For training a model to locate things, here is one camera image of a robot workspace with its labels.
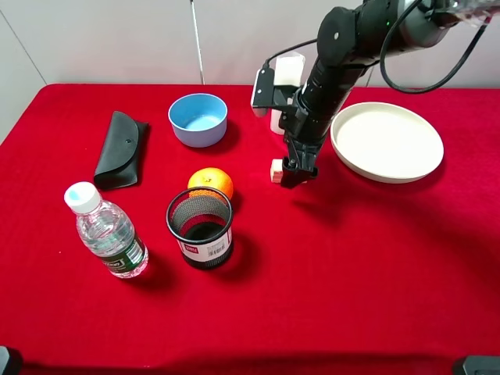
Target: leather case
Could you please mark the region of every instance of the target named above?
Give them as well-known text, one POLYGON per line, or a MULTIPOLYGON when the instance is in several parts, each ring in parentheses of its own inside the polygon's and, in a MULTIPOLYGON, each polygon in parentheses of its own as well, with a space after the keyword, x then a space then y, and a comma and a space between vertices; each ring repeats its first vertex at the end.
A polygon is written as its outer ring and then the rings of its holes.
POLYGON ((94 174, 97 188, 111 190, 138 182, 141 149, 148 127, 125 113, 113 113, 94 174))

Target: black mesh pen holder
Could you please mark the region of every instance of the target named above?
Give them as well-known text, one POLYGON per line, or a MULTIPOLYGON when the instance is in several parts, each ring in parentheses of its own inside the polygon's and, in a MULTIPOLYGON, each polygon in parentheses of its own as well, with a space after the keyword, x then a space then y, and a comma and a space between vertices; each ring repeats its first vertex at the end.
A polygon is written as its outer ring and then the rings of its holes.
POLYGON ((229 198, 211 187, 180 193, 166 210, 166 225, 179 242, 184 260, 200 270, 217 267, 233 252, 229 198))

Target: small wooden block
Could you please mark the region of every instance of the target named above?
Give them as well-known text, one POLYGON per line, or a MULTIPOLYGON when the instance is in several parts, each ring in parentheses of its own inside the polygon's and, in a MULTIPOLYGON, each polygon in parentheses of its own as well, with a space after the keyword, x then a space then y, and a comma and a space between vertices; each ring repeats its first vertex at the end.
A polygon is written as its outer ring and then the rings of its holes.
POLYGON ((279 184, 283 178, 283 160, 274 159, 271 162, 271 182, 279 184))

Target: light blue bowl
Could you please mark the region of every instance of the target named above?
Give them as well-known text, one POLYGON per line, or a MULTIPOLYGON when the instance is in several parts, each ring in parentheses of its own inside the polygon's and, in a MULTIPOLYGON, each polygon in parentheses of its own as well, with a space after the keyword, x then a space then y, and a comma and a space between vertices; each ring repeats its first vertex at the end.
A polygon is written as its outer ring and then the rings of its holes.
POLYGON ((227 129, 227 106, 211 94, 191 94, 176 100, 169 120, 179 141, 190 147, 214 145, 227 129))

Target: orange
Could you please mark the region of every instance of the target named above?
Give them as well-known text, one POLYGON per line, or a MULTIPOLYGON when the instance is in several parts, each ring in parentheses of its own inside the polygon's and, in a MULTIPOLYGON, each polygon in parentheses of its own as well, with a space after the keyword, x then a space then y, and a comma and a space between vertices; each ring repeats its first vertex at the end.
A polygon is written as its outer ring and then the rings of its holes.
POLYGON ((233 196, 234 187, 231 177, 219 168, 204 168, 191 176, 187 188, 208 186, 222 191, 229 199, 233 196))

